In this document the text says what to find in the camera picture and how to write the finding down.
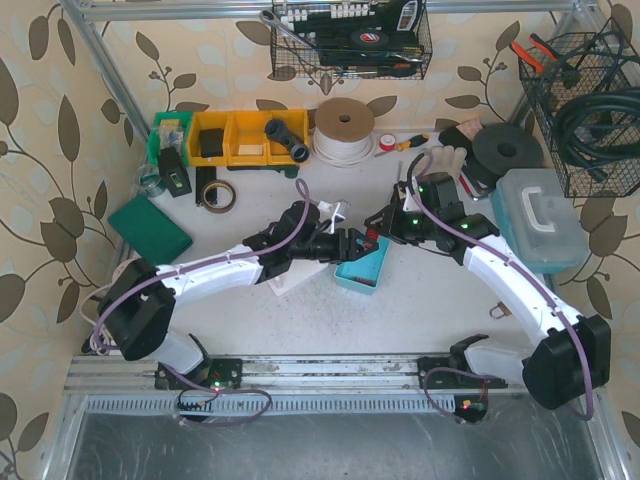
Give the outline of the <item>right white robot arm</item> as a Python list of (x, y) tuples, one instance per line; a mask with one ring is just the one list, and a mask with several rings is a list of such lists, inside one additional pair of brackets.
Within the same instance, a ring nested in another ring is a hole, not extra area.
[(400, 181), (366, 227), (398, 244), (432, 241), (476, 275), (520, 322), (530, 350), (479, 336), (462, 349), (469, 373), (525, 386), (554, 410), (610, 379), (611, 329), (598, 315), (586, 317), (561, 300), (511, 250), (484, 215), (469, 215), (446, 173)]

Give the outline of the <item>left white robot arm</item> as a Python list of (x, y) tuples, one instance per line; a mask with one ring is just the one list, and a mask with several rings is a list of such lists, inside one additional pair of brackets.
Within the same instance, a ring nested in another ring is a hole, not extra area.
[(192, 377), (204, 368), (205, 352), (194, 336), (171, 330), (176, 308), (274, 279), (295, 260), (342, 264), (378, 248), (377, 241), (361, 231), (338, 228), (322, 219), (315, 205), (297, 201), (278, 221), (221, 254), (179, 265), (133, 260), (101, 300), (99, 319), (125, 360), (150, 358)]

